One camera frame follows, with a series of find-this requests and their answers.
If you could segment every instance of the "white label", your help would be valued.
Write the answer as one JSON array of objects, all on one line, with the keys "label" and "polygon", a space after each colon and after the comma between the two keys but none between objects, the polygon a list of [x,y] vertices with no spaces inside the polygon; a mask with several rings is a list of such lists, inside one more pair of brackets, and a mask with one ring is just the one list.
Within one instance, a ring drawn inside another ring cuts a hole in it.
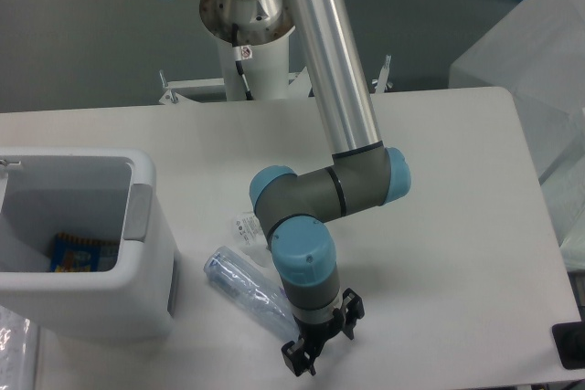
[{"label": "white label", "polygon": [[252,59],[253,55],[252,46],[250,45],[234,47],[234,57],[236,61]]},{"label": "white label", "polygon": [[253,212],[245,212],[236,216],[231,224],[231,232],[236,244],[254,262],[261,267],[269,267],[272,255],[259,219]]}]

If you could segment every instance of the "bottle label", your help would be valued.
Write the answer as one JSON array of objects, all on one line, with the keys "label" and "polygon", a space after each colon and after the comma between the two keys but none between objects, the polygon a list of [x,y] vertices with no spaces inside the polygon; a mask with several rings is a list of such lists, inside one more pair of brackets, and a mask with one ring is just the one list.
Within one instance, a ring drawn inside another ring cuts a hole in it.
[{"label": "bottle label", "polygon": [[231,222],[231,233],[238,248],[261,267],[272,264],[272,254],[260,225],[253,212],[244,212]]}]

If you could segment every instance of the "white tabletop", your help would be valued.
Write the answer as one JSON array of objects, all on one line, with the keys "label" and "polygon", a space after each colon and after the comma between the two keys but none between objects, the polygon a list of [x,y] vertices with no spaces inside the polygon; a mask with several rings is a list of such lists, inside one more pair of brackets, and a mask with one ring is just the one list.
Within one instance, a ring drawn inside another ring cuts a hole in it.
[{"label": "white tabletop", "polygon": [[455,389],[573,380],[550,328],[579,314],[514,103],[500,89],[376,96],[387,146],[412,171],[410,194],[337,220],[342,286],[365,303],[296,378],[282,342],[207,284],[203,264],[233,245],[261,168],[330,164],[314,101],[195,104],[0,115],[0,145],[146,150],[183,254],[175,330],[96,343],[43,331],[37,390]]}]

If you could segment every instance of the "blue object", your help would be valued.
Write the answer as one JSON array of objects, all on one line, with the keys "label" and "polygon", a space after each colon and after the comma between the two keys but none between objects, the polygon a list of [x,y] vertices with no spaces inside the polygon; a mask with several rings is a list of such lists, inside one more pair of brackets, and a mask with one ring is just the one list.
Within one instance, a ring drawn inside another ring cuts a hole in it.
[{"label": "blue object", "polygon": [[398,200],[410,190],[410,168],[406,163],[404,154],[396,148],[387,148],[386,153],[390,159],[390,187],[384,204]]},{"label": "blue object", "polygon": [[288,166],[269,166],[268,168],[262,169],[256,176],[252,179],[250,183],[250,200],[252,202],[252,206],[254,207],[254,212],[256,212],[256,203],[260,198],[262,191],[276,180],[278,177],[282,177],[283,175],[292,174],[296,175],[294,171],[289,168]]},{"label": "blue object", "polygon": [[313,287],[326,281],[336,264],[329,230],[312,216],[294,216],[280,224],[271,241],[272,260],[287,282]]}]

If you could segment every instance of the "clear plastic bottle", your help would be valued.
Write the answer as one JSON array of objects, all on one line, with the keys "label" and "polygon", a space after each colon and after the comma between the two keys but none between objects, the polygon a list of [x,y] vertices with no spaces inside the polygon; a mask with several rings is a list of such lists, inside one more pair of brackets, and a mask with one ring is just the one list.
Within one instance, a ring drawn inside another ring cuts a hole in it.
[{"label": "clear plastic bottle", "polygon": [[220,247],[203,268],[213,286],[283,342],[296,340],[299,329],[284,291],[227,247]]}]

